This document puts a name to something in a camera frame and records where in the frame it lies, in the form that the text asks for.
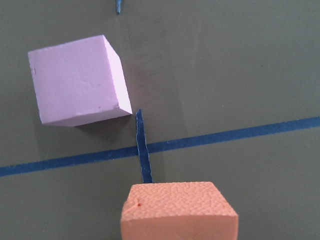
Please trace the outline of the orange foam cube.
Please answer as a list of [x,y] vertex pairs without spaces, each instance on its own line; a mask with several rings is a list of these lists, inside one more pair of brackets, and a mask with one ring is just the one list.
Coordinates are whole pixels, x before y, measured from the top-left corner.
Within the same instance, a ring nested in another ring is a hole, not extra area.
[[239,216],[209,181],[132,185],[120,219],[123,240],[236,240]]

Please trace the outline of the pink foam cube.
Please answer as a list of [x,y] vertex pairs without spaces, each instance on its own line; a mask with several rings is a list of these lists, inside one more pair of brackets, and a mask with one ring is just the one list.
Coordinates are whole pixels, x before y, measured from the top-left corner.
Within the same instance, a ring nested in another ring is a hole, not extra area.
[[40,121],[76,127],[132,114],[120,57],[104,35],[28,52]]

